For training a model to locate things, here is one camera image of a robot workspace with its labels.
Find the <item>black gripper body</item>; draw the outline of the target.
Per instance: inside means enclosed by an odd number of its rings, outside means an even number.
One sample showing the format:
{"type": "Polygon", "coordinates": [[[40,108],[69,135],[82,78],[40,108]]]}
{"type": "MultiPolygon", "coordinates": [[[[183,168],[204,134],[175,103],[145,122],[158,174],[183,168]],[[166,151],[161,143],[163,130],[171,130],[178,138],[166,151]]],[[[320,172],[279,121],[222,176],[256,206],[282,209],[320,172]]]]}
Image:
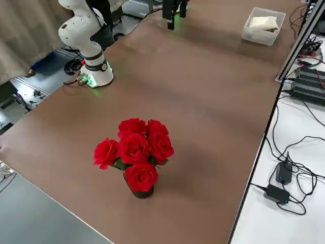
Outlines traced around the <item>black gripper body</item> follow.
{"type": "Polygon", "coordinates": [[[189,2],[189,0],[163,0],[162,6],[164,8],[172,8],[172,7],[179,7],[182,4],[186,4],[189,2]]]}

